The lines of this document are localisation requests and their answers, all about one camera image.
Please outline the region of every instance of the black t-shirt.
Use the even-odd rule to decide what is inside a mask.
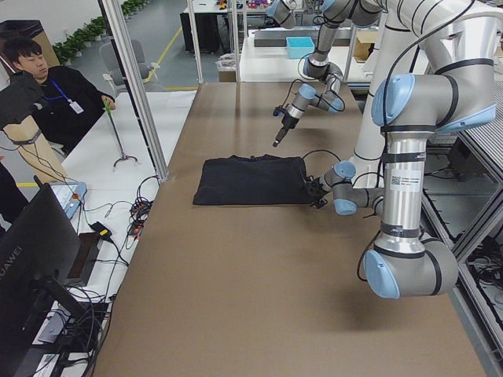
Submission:
[[[68,101],[61,96],[53,80],[70,100],[84,110],[77,114]],[[33,114],[47,140],[60,143],[70,152],[104,112],[102,93],[75,69],[57,66],[49,69],[48,79],[41,85],[49,107]]]

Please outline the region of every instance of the cardboard box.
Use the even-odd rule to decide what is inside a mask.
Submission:
[[[220,82],[236,82],[236,71],[218,71]]]
[[[353,56],[358,63],[366,61],[377,40],[377,31],[359,31],[356,34]]]

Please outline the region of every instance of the workbench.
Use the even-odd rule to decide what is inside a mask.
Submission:
[[[309,110],[277,148],[287,82],[203,84],[114,304],[95,377],[484,375],[447,295],[385,300],[356,276],[379,228],[331,205],[192,205],[204,160],[349,158],[361,113]],[[319,176],[336,161],[306,157]]]

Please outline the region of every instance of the label sticker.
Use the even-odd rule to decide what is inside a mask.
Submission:
[[[73,111],[76,112],[77,114],[84,112],[84,109],[81,108],[80,105],[75,101],[70,102],[70,107],[73,108]]]
[[[391,169],[390,189],[403,192],[420,192],[422,170]]]

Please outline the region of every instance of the blue joint cap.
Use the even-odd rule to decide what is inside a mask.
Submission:
[[[336,2],[336,0],[325,0],[323,2],[323,5],[321,6],[321,11],[322,12],[326,11],[328,8],[332,6],[334,2]]]
[[[347,160],[337,163],[334,165],[333,169],[339,177],[344,178],[347,181],[356,175],[356,167],[353,163],[350,163]]]
[[[347,199],[335,199],[333,201],[333,206],[336,209],[336,213],[340,214],[341,216],[348,216],[350,214],[354,214],[358,209],[355,202],[351,202],[350,200]]]
[[[280,4],[281,0],[274,0],[274,2],[269,5],[266,9],[266,15],[269,17],[274,17],[274,14],[276,13],[276,8]]]
[[[386,94],[387,124],[393,122],[402,113],[412,96],[415,84],[416,78],[412,73],[393,75],[390,78]],[[379,127],[384,126],[383,102],[385,85],[386,80],[379,85],[372,103],[372,120]]]
[[[489,122],[492,122],[496,118],[496,104],[491,105],[488,108],[484,108],[482,111],[475,114],[465,116],[455,122],[451,122],[437,129],[439,134],[448,134],[454,131],[464,131],[470,128],[482,126]]]
[[[381,254],[375,250],[367,251],[363,257],[363,268],[376,295],[382,298],[400,298],[395,276]]]
[[[299,94],[307,100],[312,100],[316,97],[316,89],[309,84],[302,84],[299,89]]]
[[[338,112],[341,112],[343,108],[343,102],[340,100],[340,98],[336,98],[331,104],[329,108],[329,112],[332,114],[336,114]]]

